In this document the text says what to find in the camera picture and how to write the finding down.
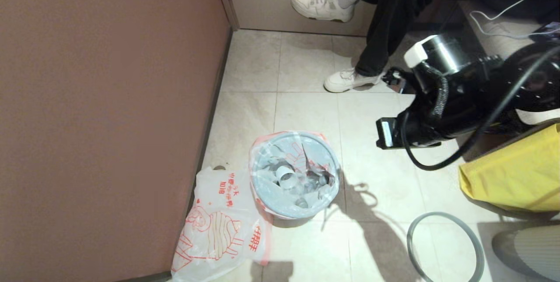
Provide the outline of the white paper cup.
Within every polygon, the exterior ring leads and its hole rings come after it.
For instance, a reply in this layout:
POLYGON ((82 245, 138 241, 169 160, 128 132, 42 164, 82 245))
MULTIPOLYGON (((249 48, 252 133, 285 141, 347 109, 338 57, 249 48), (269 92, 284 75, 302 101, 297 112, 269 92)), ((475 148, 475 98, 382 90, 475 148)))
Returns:
POLYGON ((280 166, 276 169, 275 176, 278 183, 283 183, 290 180, 294 176, 295 172, 289 166, 280 166))

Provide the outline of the yellow fabric bag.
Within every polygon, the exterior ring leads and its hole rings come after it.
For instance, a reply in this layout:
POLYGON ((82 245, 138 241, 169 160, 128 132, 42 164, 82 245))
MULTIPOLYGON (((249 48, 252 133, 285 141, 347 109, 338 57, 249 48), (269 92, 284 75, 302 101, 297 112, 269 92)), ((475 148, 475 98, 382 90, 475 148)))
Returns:
POLYGON ((462 192, 508 210, 560 212, 560 123, 459 167, 462 192))

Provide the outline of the empty white red-printed plastic bag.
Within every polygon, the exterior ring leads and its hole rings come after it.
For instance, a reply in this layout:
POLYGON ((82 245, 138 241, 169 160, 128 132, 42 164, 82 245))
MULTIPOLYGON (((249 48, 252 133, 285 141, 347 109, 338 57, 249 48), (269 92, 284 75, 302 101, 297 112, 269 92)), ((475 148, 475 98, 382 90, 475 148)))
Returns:
POLYGON ((172 282, 210 282, 246 260, 267 265, 271 227, 247 170, 201 170, 176 245, 172 282))

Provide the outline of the white garbage bag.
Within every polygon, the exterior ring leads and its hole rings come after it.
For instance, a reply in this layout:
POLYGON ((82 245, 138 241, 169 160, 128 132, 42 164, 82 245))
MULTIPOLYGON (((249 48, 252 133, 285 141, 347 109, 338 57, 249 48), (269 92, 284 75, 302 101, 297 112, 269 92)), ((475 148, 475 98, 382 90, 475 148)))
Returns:
POLYGON ((322 134, 309 131, 283 131, 258 138, 249 159, 252 191, 262 208, 288 219, 313 217, 326 209, 341 187, 341 164, 322 134), (294 176, 278 183, 275 176, 280 166, 289 166, 294 176), (323 174, 329 182, 315 189, 316 202, 304 209, 294 204, 293 190, 308 183, 308 174, 323 174))

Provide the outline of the black round trash bin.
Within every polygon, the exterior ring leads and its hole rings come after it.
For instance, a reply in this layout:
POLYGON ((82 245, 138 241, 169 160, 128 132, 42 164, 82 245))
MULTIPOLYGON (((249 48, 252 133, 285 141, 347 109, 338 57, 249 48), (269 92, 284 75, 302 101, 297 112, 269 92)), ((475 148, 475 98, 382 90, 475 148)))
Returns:
POLYGON ((300 218, 300 219, 288 219, 282 218, 279 216, 273 216, 272 225, 278 228, 296 228, 300 226, 304 226, 311 222, 322 222, 319 215, 315 215, 313 217, 308 218, 300 218))

